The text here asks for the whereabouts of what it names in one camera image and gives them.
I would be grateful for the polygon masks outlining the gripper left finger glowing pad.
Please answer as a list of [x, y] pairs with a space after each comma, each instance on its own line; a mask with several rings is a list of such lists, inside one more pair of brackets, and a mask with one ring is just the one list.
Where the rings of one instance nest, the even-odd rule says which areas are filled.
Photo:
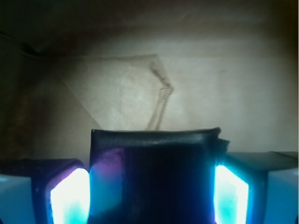
[[85, 224], [89, 209], [89, 173], [80, 160], [1, 160], [2, 224]]

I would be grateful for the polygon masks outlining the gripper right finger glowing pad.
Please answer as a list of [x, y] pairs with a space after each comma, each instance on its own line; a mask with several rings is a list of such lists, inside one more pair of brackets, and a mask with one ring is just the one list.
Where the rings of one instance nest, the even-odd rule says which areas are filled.
[[217, 224], [297, 224], [296, 152], [227, 153], [215, 168]]

